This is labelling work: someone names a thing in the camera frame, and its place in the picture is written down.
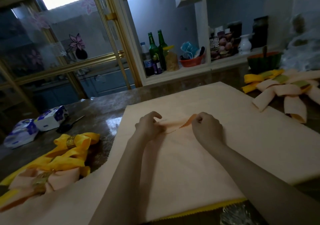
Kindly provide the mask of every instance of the tissue pack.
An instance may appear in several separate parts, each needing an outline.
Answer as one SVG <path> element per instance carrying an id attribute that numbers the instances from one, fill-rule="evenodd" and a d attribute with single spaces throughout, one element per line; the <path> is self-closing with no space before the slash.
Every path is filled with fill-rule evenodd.
<path id="1" fill-rule="evenodd" d="M 17 148 L 29 142 L 32 142 L 39 129 L 34 124 L 33 119 L 19 121 L 5 138 L 3 145 L 7 148 Z"/>
<path id="2" fill-rule="evenodd" d="M 58 128 L 68 115 L 68 111 L 62 105 L 46 111 L 36 118 L 34 123 L 40 131 L 44 132 Z"/>

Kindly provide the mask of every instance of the green glass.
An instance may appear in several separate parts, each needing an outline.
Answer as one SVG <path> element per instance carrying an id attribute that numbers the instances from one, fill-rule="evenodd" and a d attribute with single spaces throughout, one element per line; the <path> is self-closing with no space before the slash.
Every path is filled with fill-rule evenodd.
<path id="1" fill-rule="evenodd" d="M 155 45 L 155 41 L 153 39 L 152 33 L 148 33 L 149 36 L 149 43 L 150 43 L 150 48 L 149 48 L 149 52 L 150 52 L 150 56 L 151 58 L 153 58 L 154 56 L 156 56 L 158 59 L 160 59 L 160 53 L 159 53 L 159 49 L 158 47 Z"/>
<path id="2" fill-rule="evenodd" d="M 162 31 L 158 30 L 158 36 L 159 36 L 159 53 L 160 53 L 160 63 L 162 70 L 165 71 L 167 70 L 167 65 L 166 65 L 166 59 L 165 56 L 163 55 L 163 48 L 167 47 L 168 45 L 165 43 L 165 40 L 163 39 Z"/>

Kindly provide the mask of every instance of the dark purple bottle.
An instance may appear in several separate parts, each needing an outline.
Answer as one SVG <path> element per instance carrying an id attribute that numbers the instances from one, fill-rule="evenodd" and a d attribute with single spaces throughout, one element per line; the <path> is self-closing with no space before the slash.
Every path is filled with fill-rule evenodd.
<path id="1" fill-rule="evenodd" d="M 153 65 L 153 69 L 154 69 L 154 73 L 155 74 L 161 74 L 162 73 L 161 64 L 160 64 L 160 61 L 159 61 L 157 56 L 153 56 L 152 65 Z"/>

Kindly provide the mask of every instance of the red plastic basket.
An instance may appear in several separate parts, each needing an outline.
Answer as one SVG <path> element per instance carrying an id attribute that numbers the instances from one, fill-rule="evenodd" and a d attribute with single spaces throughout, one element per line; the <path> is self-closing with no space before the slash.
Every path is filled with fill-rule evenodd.
<path id="1" fill-rule="evenodd" d="M 190 60 L 179 60 L 181 62 L 181 65 L 185 68 L 189 68 L 189 67 L 194 67 L 194 66 L 197 66 L 197 65 L 200 65 L 201 64 L 201 61 L 202 61 L 202 57 L 197 57 L 197 58 L 193 58 L 193 59 L 190 59 Z"/>

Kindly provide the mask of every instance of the green bowl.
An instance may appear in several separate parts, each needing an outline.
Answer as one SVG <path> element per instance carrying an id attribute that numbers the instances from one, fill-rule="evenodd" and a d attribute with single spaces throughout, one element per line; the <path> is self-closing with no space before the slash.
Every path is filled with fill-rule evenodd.
<path id="1" fill-rule="evenodd" d="M 259 74 L 273 69 L 277 69 L 281 60 L 281 52 L 268 52 L 266 57 L 263 54 L 257 54 L 248 57 L 248 63 L 253 74 Z"/>

